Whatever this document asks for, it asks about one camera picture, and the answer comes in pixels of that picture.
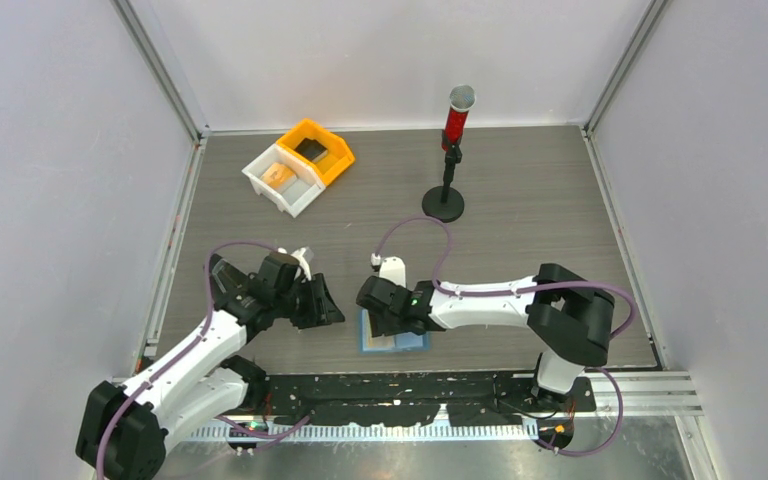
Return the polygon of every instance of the white bin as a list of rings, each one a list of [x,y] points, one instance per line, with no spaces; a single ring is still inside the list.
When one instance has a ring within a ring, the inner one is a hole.
[[[283,192],[277,192],[260,177],[273,163],[286,165],[296,174],[294,180]],[[254,191],[278,205],[278,210],[287,212],[295,218],[302,213],[310,202],[325,190],[325,184],[310,165],[296,158],[278,144],[272,144],[251,163],[243,168],[243,174],[249,177]]]

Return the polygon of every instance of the orange bin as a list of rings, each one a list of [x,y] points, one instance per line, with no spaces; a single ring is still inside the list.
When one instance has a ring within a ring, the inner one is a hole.
[[[305,138],[310,138],[321,143],[328,153],[318,162],[313,163],[296,152],[296,147]],[[289,151],[299,160],[307,163],[313,168],[313,171],[322,179],[322,183],[327,187],[331,185],[341,173],[349,166],[355,163],[355,156],[346,144],[346,141],[337,135],[325,130],[318,123],[309,118],[305,118],[292,130],[285,133],[278,139],[278,145]]]

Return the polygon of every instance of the plastic bin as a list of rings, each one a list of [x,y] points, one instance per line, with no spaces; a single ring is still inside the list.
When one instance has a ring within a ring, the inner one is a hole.
[[[294,180],[288,180],[291,182],[289,185],[282,186],[281,192],[260,178],[273,163],[284,164],[296,174]],[[243,174],[251,181],[255,193],[269,198],[278,205],[278,210],[289,213],[293,218],[325,190],[325,183],[310,162],[277,143],[246,165]]]
[[[305,138],[311,138],[321,143],[328,154],[316,163],[308,161],[295,151],[295,148]],[[355,156],[346,144],[346,141],[337,135],[322,128],[318,123],[309,118],[305,118],[292,130],[285,133],[284,136],[276,142],[284,147],[300,161],[309,165],[314,172],[322,179],[325,186],[331,183],[343,173],[349,166],[355,163]]]

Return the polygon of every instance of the gray table surface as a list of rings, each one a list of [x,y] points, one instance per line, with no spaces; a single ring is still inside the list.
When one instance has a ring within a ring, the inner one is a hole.
[[[380,372],[532,368],[544,349],[527,329],[462,327],[435,333],[431,350],[361,354],[358,289],[371,274],[369,256],[395,222],[421,213],[428,188],[441,183],[439,130],[340,134],[357,161],[298,218],[258,197],[242,168],[278,135],[213,136],[208,141],[177,264],[159,353],[204,317],[202,262],[215,245],[256,239],[288,250],[308,245],[313,269],[325,274],[346,323],[297,331],[287,321],[260,334],[241,354],[269,373]],[[466,199],[451,224],[455,247],[443,267],[457,283],[507,281],[555,262],[590,279],[628,289],[628,277],[589,157],[576,127],[468,129],[454,186]],[[385,254],[407,264],[408,284],[429,279],[445,244],[432,224],[399,230]],[[243,271],[265,252],[233,247],[223,255]],[[617,301],[614,325],[628,308]],[[609,365],[655,360],[638,321],[611,342]]]

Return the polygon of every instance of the cable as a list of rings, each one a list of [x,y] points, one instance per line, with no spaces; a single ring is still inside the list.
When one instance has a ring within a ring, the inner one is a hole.
[[[571,428],[575,428],[575,397],[572,398],[572,405],[570,405],[570,409],[567,412],[567,415],[569,416],[569,423]]]
[[[390,227],[389,230],[384,234],[384,236],[381,238],[381,241],[378,242],[378,247],[375,249],[376,255],[381,255],[381,251],[384,249],[384,245],[387,243],[387,239],[390,238],[390,235],[393,234],[393,232],[396,231],[399,227],[402,225],[405,225],[410,222],[415,221],[428,221],[431,223],[435,223],[439,225],[444,232],[446,232],[446,248],[443,250],[443,254],[440,255],[440,258],[437,259],[437,263],[434,265],[434,271],[431,274],[431,282],[434,285],[434,288],[443,294],[449,295],[449,296],[461,296],[461,297],[497,297],[497,296],[507,296],[510,295],[511,292],[509,290],[495,290],[495,291],[487,291],[487,292],[474,292],[474,291],[463,291],[463,292],[456,292],[454,290],[449,290],[447,288],[444,288],[440,284],[440,269],[443,267],[443,262],[446,260],[446,257],[449,256],[449,253],[452,251],[452,246],[454,244],[454,241],[452,239],[452,231],[449,229],[449,227],[441,222],[440,220],[434,218],[434,217],[428,217],[426,215],[415,215],[412,217],[408,217],[392,227]],[[611,332],[611,339],[613,340],[617,335],[624,332],[638,317],[639,310],[637,308],[637,302],[634,301],[634,297],[631,296],[628,292],[625,290],[615,287],[613,285],[602,283],[602,282],[589,282],[589,281],[570,281],[570,282],[557,282],[557,283],[547,283],[544,285],[535,285],[532,287],[525,287],[520,288],[516,290],[516,294],[523,294],[523,293],[535,293],[535,292],[542,292],[547,290],[557,290],[557,289],[563,289],[563,288],[596,288],[600,290],[607,290],[609,292],[615,293],[622,297],[623,300],[625,300],[628,303],[629,306],[629,314],[628,318],[620,324],[619,327],[614,329],[614,331]],[[614,390],[617,392],[617,423],[614,426],[614,431],[611,432],[611,435],[608,437],[607,440],[605,440],[602,445],[599,445],[598,447],[592,449],[592,450],[584,450],[580,452],[576,451],[567,451],[567,450],[560,450],[558,449],[557,453],[560,455],[564,455],[567,457],[585,457],[588,455],[594,455],[596,453],[601,452],[602,450],[606,449],[611,443],[614,442],[614,440],[617,437],[617,434],[619,434],[620,427],[622,426],[622,419],[623,419],[623,399],[622,399],[622,393],[620,392],[620,386],[617,383],[616,379],[608,372],[608,370],[602,368],[602,367],[596,367],[594,370],[602,373],[605,375],[608,380],[610,380],[611,384],[614,386]],[[554,435],[552,436],[552,439],[549,441],[549,443],[544,442],[543,440],[538,439],[537,442],[540,446],[544,448],[548,448],[550,450],[554,450],[555,447],[552,445],[554,442]]]
[[[244,435],[248,435],[250,437],[260,438],[262,440],[283,440],[284,438],[289,437],[290,435],[298,431],[298,429],[302,428],[308,421],[310,421],[310,416],[303,417],[295,425],[293,425],[292,428],[290,428],[289,430],[281,433],[276,433],[276,434],[263,433],[263,432],[258,432],[254,430],[247,430],[241,427],[239,424],[237,424],[237,422],[231,420],[230,418],[224,415],[219,415],[218,417],[216,417],[216,419],[219,420],[220,422],[227,423],[228,425],[231,426],[233,430],[239,433],[242,433]]]
[[[499,403],[501,403],[503,405],[507,405],[508,408],[513,409],[515,412],[517,412],[517,413],[519,413],[521,415],[525,415],[526,417],[532,418],[534,420],[549,420],[550,418],[554,417],[555,415],[561,413],[560,409],[556,409],[554,412],[550,413],[549,415],[544,415],[542,417],[538,417],[536,415],[532,415],[532,414],[526,412],[525,410],[519,409],[519,408],[511,405],[510,403],[508,403],[508,402],[506,402],[504,400],[499,400]]]
[[[102,480],[106,478],[104,476],[104,456],[107,453],[107,445],[110,443],[110,436],[113,434],[113,430],[116,429],[116,425],[119,423],[119,420],[122,419],[122,416],[125,414],[125,412],[128,410],[128,408],[136,401],[137,397],[139,397],[143,392],[151,388],[152,384],[156,382],[164,373],[169,371],[170,368],[175,366],[178,362],[181,361],[182,358],[187,356],[196,346],[201,342],[204,335],[207,334],[208,331],[210,331],[210,324],[213,320],[213,292],[210,289],[210,257],[213,256],[214,253],[218,252],[219,250],[230,247],[234,245],[250,245],[254,247],[261,247],[265,248],[270,251],[274,251],[275,248],[272,246],[269,246],[265,243],[256,242],[256,241],[249,241],[249,240],[238,240],[233,242],[227,242],[223,243],[217,247],[215,247],[213,250],[211,250],[207,257],[204,260],[204,288],[205,293],[207,294],[207,313],[204,317],[204,325],[202,325],[201,330],[199,331],[198,336],[194,338],[190,343],[187,344],[186,347],[184,347],[180,352],[178,352],[177,355],[172,357],[169,362],[167,362],[165,365],[163,365],[161,368],[159,368],[156,372],[154,372],[146,382],[143,382],[142,385],[137,387],[136,390],[134,390],[134,393],[132,393],[128,398],[125,399],[125,402],[122,403],[122,406],[119,407],[118,410],[113,414],[113,416],[110,418],[110,421],[107,423],[107,426],[104,428],[104,433],[101,435],[101,440],[98,443],[98,453],[95,457],[95,470],[96,475],[98,476],[99,480]]]
[[[614,386],[614,391],[617,392],[617,423],[614,425],[614,431],[611,432],[611,435],[608,437],[607,440],[602,442],[602,445],[599,445],[598,447],[591,449],[591,450],[581,450],[581,451],[569,451],[569,450],[561,450],[558,449],[555,453],[558,455],[563,455],[565,457],[586,457],[589,455],[595,455],[602,450],[608,448],[612,443],[614,443],[614,440],[617,439],[617,435],[620,433],[620,428],[622,427],[622,419],[623,419],[623,399],[622,399],[622,392],[620,392],[620,385],[617,383],[617,380],[614,378],[613,375],[610,374],[606,369],[602,367],[596,367],[594,368],[597,372],[601,373],[602,375],[606,376],[608,380],[610,380],[611,385]],[[537,439],[537,444],[540,445],[543,448],[547,448],[549,450],[555,450],[555,447],[553,443],[555,442],[555,436],[552,435],[552,438],[549,440],[549,443],[544,442],[543,440]]]
[[[511,294],[510,290],[492,290],[487,292],[474,292],[474,291],[454,291],[449,290],[445,287],[443,287],[440,283],[440,269],[443,267],[443,262],[446,260],[446,257],[449,256],[449,253],[452,251],[452,246],[454,244],[454,241],[452,239],[452,231],[449,230],[449,227],[441,222],[440,220],[437,220],[434,217],[428,217],[425,215],[415,215],[412,217],[408,217],[397,224],[390,227],[389,230],[387,230],[387,233],[384,234],[384,236],[381,238],[381,241],[378,242],[378,247],[375,249],[376,255],[381,255],[381,250],[384,249],[384,244],[387,243],[387,240],[390,238],[390,235],[393,234],[393,232],[396,231],[399,227],[402,225],[405,225],[410,222],[415,221],[428,221],[431,223],[435,223],[439,225],[444,232],[446,232],[446,248],[443,250],[443,254],[440,255],[440,258],[437,259],[437,263],[434,265],[434,271],[431,274],[431,283],[434,285],[434,288],[443,294],[455,297],[499,297],[499,296],[507,296]],[[559,290],[559,289],[565,289],[565,288],[594,288],[599,290],[607,290],[609,292],[615,293],[622,297],[623,300],[625,300],[628,303],[629,306],[629,314],[628,318],[620,324],[619,327],[614,329],[614,331],[611,332],[611,339],[613,340],[617,335],[621,334],[625,331],[633,322],[634,319],[638,316],[638,308],[637,303],[634,301],[634,297],[631,296],[628,292],[625,290],[615,287],[608,283],[602,283],[602,282],[590,282],[586,280],[577,280],[577,281],[570,281],[570,282],[557,282],[557,283],[546,283],[543,285],[534,285],[531,287],[524,287],[519,288],[516,290],[517,295],[521,295],[524,293],[535,293],[535,292],[544,292],[548,290]]]

